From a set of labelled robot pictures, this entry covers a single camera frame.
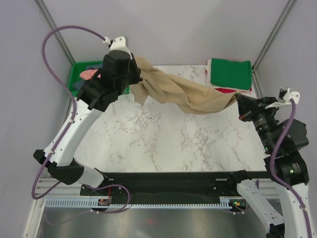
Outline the beige t shirt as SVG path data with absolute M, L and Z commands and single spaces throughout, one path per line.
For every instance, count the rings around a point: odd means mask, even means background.
M 216 89 L 165 73 L 153 67 L 144 57 L 135 57 L 141 70 L 138 84 L 130 86 L 134 102 L 144 105 L 150 96 L 159 103 L 176 104 L 187 114 L 206 115 L 218 113 L 236 102 L 236 93 L 224 94 Z

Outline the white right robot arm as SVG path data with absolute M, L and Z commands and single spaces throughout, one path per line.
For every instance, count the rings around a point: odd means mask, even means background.
M 233 172 L 228 192 L 241 195 L 260 219 L 268 238 L 315 238 L 309 207 L 308 167 L 299 150 L 308 145 L 306 125 L 295 119 L 299 92 L 281 90 L 279 97 L 236 95 L 239 120 L 252 122 L 268 155 L 265 168 L 280 201 L 279 214 L 259 192 L 247 171 Z

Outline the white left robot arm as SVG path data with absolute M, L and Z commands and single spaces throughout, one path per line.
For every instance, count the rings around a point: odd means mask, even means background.
M 34 158 L 45 165 L 53 178 L 66 185 L 75 182 L 86 184 L 98 195 L 107 193 L 109 184 L 101 172 L 77 162 L 74 154 L 90 127 L 108 106 L 129 85 L 141 81 L 140 73 L 131 53 L 111 50 L 105 55 L 103 66 L 82 84 L 75 107 L 52 143 L 44 150 L 34 152 Z

